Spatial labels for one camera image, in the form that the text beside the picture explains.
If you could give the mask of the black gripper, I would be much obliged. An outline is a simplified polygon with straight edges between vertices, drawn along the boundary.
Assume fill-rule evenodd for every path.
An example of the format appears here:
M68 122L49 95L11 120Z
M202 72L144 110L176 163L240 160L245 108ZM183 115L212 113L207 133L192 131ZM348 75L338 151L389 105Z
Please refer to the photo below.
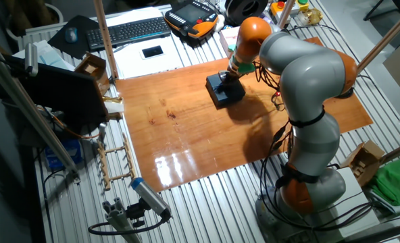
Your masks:
M240 76L231 71L219 71L220 79L220 93L226 93L227 90L234 90L236 82L239 81Z

